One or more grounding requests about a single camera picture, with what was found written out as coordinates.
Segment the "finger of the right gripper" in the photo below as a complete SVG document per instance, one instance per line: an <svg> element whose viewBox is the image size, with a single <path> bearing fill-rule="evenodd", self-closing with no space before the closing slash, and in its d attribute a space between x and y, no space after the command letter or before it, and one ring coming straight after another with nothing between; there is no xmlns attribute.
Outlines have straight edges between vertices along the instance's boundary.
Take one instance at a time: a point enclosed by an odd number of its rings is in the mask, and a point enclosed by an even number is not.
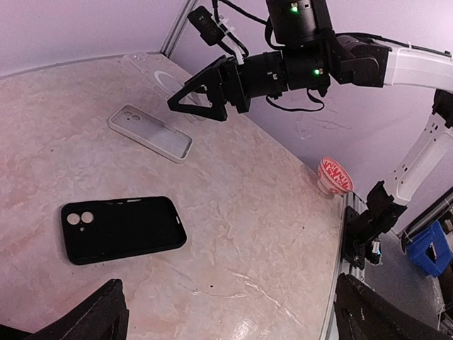
<svg viewBox="0 0 453 340"><path fill-rule="evenodd" d="M202 89L202 94L206 97L205 102L184 103L183 99L192 92ZM194 76L185 82L182 89L176 92L167 100L171 111L187 113L198 117L215 121L226 121L227 110L221 86L216 79L205 78L204 76Z"/></svg>
<svg viewBox="0 0 453 340"><path fill-rule="evenodd" d="M221 86L222 76L220 67L226 62L227 57L222 55L207 65L184 83L184 89L195 93L209 93Z"/></svg>

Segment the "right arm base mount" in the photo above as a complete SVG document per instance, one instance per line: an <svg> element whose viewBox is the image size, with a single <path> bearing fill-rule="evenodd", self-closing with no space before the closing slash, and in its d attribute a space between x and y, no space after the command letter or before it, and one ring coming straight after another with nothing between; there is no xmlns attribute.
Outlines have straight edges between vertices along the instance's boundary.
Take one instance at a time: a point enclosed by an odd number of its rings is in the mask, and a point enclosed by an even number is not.
<svg viewBox="0 0 453 340"><path fill-rule="evenodd" d="M343 218L342 257L360 270L365 268L365 261L374 258L373 242L387 233L407 210L395 201L393 194L386 192L383 181L369 192L366 206L358 213L348 205Z"/></svg>

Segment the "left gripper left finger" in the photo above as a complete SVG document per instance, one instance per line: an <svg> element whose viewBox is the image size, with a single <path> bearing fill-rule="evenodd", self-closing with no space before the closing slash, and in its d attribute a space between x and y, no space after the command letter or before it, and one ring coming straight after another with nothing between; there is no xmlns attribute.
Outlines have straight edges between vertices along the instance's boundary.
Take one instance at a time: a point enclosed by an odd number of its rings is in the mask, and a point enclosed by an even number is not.
<svg viewBox="0 0 453 340"><path fill-rule="evenodd" d="M128 308L120 279L111 279L62 318L30 333L1 326L2 339L126 339Z"/></svg>

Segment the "black phone case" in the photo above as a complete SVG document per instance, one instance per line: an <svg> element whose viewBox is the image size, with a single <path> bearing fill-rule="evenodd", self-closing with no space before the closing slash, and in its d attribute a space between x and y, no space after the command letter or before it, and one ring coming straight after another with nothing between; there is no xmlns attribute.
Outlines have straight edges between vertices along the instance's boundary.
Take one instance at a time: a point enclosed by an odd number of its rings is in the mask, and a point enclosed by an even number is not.
<svg viewBox="0 0 453 340"><path fill-rule="evenodd" d="M67 258L75 265L169 251L187 242L166 196L67 203L60 218Z"/></svg>

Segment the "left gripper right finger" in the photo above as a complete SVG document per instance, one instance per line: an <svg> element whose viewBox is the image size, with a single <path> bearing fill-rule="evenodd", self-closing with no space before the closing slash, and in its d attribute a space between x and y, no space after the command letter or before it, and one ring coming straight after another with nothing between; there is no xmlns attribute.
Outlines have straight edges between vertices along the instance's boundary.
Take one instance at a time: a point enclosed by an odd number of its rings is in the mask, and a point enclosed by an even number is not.
<svg viewBox="0 0 453 340"><path fill-rule="evenodd" d="M350 274L337 279L334 310L340 340L449 338L400 311Z"/></svg>

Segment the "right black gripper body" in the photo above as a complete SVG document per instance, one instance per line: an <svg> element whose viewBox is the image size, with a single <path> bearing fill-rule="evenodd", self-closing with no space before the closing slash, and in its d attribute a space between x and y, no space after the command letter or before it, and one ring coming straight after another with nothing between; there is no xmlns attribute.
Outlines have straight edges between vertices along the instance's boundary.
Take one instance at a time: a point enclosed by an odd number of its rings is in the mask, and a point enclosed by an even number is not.
<svg viewBox="0 0 453 340"><path fill-rule="evenodd" d="M237 113L250 110L251 98L247 95L241 80L239 65L233 57L223 57L219 64L221 88L226 101L235 107Z"/></svg>

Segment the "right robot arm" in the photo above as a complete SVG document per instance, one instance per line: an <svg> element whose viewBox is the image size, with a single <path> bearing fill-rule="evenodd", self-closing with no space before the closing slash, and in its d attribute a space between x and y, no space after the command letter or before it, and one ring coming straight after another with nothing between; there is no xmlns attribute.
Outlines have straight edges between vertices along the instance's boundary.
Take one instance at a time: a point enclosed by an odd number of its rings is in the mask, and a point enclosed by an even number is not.
<svg viewBox="0 0 453 340"><path fill-rule="evenodd" d="M168 100L172 111L216 121L226 104L247 113L253 98L268 104L286 91L325 96L332 81L376 87L408 85L435 90L428 123L388 179L367 196L367 209L402 213L413 194L452 146L452 56L367 33L333 30L325 1L268 1L269 52L222 56L185 82Z"/></svg>

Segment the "clear phone case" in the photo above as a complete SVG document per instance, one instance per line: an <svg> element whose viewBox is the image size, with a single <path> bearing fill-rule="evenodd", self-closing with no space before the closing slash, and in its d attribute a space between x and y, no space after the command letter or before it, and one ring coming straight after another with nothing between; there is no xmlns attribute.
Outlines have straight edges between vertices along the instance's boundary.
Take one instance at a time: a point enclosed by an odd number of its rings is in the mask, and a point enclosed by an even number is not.
<svg viewBox="0 0 453 340"><path fill-rule="evenodd" d="M199 125L205 119L190 114L173 112L167 100L178 92L184 81L180 73L168 64L162 55L144 52L128 54L120 59L121 69L128 86L136 91L134 103L165 124L181 127L184 124Z"/></svg>

